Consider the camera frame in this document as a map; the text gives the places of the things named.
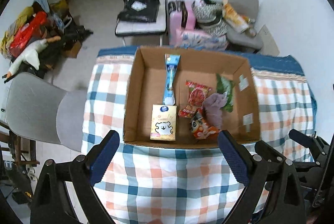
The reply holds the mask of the floral pillow pack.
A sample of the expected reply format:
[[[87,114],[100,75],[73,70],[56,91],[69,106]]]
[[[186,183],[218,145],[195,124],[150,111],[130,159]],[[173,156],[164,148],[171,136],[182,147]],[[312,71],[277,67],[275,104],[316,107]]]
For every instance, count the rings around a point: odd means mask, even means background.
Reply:
[[[226,35],[213,37],[202,30],[176,29],[176,47],[224,51],[229,46]]]

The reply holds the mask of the black bag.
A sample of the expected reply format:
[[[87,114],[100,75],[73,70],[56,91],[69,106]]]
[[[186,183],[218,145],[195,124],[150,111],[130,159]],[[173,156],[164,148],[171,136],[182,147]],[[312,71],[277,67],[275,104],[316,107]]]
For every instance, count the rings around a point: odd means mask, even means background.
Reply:
[[[158,16],[160,0],[123,0],[124,8],[117,20],[133,23],[154,23]]]

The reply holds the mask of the grey corner chair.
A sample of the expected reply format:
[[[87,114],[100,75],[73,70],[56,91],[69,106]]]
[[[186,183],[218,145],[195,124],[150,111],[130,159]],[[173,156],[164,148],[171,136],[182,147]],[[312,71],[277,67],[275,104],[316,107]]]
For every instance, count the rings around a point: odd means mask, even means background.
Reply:
[[[225,21],[228,24],[226,37],[230,49],[243,52],[259,52],[263,40],[255,30],[259,12],[259,0],[224,0]]]

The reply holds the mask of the orange snack bag on chair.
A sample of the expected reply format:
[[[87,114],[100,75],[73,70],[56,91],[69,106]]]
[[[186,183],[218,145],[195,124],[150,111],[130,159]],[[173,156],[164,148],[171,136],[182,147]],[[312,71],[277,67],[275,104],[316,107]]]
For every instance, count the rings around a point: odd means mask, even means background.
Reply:
[[[246,20],[235,11],[228,0],[223,0],[223,8],[225,10],[224,19],[234,29],[234,31],[237,33],[243,33],[249,28]]]

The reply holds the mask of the zebra pattern bag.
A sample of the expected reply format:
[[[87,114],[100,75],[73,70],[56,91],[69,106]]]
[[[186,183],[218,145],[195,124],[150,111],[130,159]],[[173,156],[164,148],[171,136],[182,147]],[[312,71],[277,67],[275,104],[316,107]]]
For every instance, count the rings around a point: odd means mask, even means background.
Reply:
[[[226,35],[228,27],[224,20],[225,9],[222,3],[212,0],[194,0],[192,11],[197,25],[212,37]]]

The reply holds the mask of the purple fuzzy sock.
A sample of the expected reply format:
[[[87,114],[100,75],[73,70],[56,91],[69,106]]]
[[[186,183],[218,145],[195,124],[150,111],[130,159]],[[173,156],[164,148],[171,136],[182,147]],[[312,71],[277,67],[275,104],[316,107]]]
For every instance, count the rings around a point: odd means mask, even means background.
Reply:
[[[207,97],[202,104],[207,122],[218,130],[221,130],[223,126],[221,109],[225,107],[227,101],[227,92],[223,94],[213,93]]]

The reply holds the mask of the pink suitcase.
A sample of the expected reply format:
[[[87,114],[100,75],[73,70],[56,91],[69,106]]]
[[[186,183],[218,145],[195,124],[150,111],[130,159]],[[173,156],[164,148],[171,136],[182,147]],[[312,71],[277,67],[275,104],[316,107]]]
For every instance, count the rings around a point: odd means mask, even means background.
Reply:
[[[192,3],[184,0],[171,0],[168,3],[169,13],[169,44],[178,41],[178,30],[194,30],[196,18],[192,10]]]

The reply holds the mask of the red jacket snack bag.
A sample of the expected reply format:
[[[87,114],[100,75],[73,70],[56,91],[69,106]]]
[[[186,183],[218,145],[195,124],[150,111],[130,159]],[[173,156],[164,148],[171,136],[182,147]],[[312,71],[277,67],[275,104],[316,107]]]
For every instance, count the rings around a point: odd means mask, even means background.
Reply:
[[[186,86],[189,90],[187,104],[179,110],[178,116],[181,118],[192,118],[195,112],[202,107],[203,101],[207,98],[212,88],[189,80],[186,81]]]

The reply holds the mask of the green snack bag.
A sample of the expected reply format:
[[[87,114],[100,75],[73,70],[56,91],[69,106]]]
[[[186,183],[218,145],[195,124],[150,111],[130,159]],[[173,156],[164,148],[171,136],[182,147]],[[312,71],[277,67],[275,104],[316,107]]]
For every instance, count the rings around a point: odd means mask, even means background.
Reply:
[[[225,110],[227,112],[233,111],[233,89],[234,89],[234,82],[232,80],[227,79],[224,76],[221,76],[220,74],[216,74],[216,80],[217,80],[217,93],[223,94],[226,96],[227,102],[224,107],[222,107],[222,110]]]

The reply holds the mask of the red plastic bag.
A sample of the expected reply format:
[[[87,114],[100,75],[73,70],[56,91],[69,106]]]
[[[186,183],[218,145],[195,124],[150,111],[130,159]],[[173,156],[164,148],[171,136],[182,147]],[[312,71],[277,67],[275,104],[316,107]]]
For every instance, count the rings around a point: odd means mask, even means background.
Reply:
[[[21,53],[25,49],[33,33],[35,33],[41,25],[46,24],[47,21],[47,13],[44,11],[40,11],[36,13],[35,17],[31,20],[30,23],[28,23],[28,26],[25,29],[21,27],[18,30],[13,42],[10,45],[10,51],[13,56],[18,56],[19,53]]]

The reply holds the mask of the yellow tissue pack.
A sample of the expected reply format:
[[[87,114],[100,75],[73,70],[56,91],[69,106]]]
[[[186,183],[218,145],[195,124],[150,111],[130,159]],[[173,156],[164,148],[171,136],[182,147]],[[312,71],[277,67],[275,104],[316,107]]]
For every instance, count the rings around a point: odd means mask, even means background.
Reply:
[[[150,139],[157,141],[176,140],[177,107],[153,105]]]

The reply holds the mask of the plaid tablecloth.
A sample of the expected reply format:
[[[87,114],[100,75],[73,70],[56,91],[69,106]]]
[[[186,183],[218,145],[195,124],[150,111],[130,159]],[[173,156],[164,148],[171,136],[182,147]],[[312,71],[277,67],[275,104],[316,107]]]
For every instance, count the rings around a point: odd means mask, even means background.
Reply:
[[[123,132],[127,83],[135,46],[99,51],[84,107],[81,152],[110,131]],[[246,54],[259,100],[261,138],[287,158],[311,162],[291,129],[314,131],[316,100],[292,56]],[[161,149],[121,143],[95,192],[116,223],[221,223],[239,184],[219,149]]]

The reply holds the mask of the cardboard box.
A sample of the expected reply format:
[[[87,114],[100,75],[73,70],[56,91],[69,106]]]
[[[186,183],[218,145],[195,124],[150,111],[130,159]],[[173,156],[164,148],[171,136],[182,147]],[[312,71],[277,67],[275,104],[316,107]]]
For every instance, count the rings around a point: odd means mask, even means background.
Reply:
[[[125,105],[126,143],[215,148],[222,130],[241,144],[260,139],[258,98],[246,58],[184,48],[137,49]]]

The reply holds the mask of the orange panda snack bag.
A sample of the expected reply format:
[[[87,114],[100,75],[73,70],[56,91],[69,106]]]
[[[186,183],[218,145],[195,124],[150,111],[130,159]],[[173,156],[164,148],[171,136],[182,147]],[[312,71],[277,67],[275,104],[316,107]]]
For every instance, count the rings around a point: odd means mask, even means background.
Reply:
[[[199,108],[190,120],[190,131],[197,140],[213,140],[219,134],[219,129],[211,126],[205,119],[205,112]]]

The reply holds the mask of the blue long snack pack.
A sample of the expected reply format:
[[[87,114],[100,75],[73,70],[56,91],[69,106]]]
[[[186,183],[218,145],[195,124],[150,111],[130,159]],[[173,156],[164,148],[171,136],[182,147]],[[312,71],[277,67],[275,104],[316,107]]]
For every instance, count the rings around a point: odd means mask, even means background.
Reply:
[[[175,95],[173,90],[173,82],[176,77],[180,55],[165,54],[166,80],[162,103],[164,105],[175,105]]]

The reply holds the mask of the white goose plush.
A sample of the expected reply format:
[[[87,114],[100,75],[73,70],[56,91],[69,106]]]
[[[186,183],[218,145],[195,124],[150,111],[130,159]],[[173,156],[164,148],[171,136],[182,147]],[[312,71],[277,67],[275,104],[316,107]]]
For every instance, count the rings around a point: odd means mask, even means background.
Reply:
[[[29,64],[35,70],[39,70],[40,60],[39,53],[44,51],[48,44],[60,41],[60,36],[54,36],[45,39],[39,39],[32,42],[29,46],[27,46],[22,53],[14,60],[14,62],[9,67],[7,74],[3,75],[2,78],[5,79],[4,83],[10,81],[11,77],[14,77],[18,72],[22,63]]]

